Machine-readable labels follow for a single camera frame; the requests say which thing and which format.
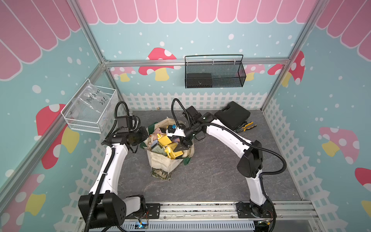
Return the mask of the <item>beige canvas tote bag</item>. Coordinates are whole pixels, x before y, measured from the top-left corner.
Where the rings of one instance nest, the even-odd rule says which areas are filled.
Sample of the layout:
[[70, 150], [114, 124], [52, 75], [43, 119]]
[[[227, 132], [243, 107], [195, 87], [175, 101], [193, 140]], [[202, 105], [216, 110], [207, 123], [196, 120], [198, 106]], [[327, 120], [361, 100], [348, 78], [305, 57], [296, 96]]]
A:
[[167, 135], [167, 128], [174, 125], [175, 120], [167, 118], [148, 126], [149, 138], [141, 144], [147, 152], [151, 176], [157, 179], [170, 180], [176, 167], [187, 165], [195, 153], [193, 145], [183, 147], [180, 137]]

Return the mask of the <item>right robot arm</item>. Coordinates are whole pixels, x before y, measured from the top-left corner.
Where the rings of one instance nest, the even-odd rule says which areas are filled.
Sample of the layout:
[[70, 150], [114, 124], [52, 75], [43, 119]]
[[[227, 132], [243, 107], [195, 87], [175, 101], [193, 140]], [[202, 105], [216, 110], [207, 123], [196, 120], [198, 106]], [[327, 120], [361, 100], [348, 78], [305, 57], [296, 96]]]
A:
[[[167, 135], [178, 136], [183, 150], [190, 148], [193, 139], [201, 132], [216, 138], [230, 148], [240, 159], [237, 170], [247, 181], [250, 192], [247, 207], [251, 214], [260, 218], [265, 213], [269, 213], [271, 219], [275, 220], [277, 214], [272, 200], [265, 191], [263, 177], [283, 173], [287, 168], [287, 163], [280, 154], [263, 148], [259, 141], [250, 141], [238, 134], [239, 129], [246, 129], [250, 112], [231, 101], [215, 114], [207, 112], [202, 115], [193, 106], [184, 108], [182, 114], [188, 124], [184, 125], [176, 120], [174, 125], [166, 129]], [[262, 169], [265, 152], [277, 157], [282, 163], [282, 168], [277, 171], [264, 172]]]

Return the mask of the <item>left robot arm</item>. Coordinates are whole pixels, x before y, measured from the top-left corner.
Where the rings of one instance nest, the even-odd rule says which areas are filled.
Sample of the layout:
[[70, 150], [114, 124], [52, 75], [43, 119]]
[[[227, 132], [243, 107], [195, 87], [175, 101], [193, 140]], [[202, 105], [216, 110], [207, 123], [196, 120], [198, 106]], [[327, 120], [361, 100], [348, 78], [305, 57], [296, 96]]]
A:
[[101, 145], [106, 147], [103, 165], [96, 182], [87, 195], [80, 196], [78, 207], [85, 221], [86, 232], [95, 228], [103, 231], [122, 224], [129, 216], [138, 220], [146, 217], [148, 209], [143, 195], [132, 195], [121, 199], [118, 196], [118, 181], [122, 166], [129, 152], [136, 153], [139, 145], [148, 138], [137, 116], [129, 114], [124, 101], [117, 103], [114, 124]]

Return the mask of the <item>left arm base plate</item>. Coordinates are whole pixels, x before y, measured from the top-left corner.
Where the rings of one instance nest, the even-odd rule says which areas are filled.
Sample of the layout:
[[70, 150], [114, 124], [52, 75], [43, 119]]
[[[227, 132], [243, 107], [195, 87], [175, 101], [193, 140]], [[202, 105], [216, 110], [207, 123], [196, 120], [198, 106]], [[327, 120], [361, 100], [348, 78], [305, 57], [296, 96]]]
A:
[[161, 204], [146, 204], [144, 213], [132, 213], [126, 219], [159, 219]]

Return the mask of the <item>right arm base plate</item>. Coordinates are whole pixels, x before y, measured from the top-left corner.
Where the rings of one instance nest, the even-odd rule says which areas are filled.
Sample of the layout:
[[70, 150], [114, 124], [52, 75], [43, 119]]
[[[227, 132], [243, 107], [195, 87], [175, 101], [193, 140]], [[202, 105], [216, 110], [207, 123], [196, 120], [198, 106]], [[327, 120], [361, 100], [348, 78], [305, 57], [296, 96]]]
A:
[[253, 202], [238, 202], [235, 204], [238, 218], [267, 218], [273, 219], [275, 216], [272, 205], [266, 201], [258, 206]]

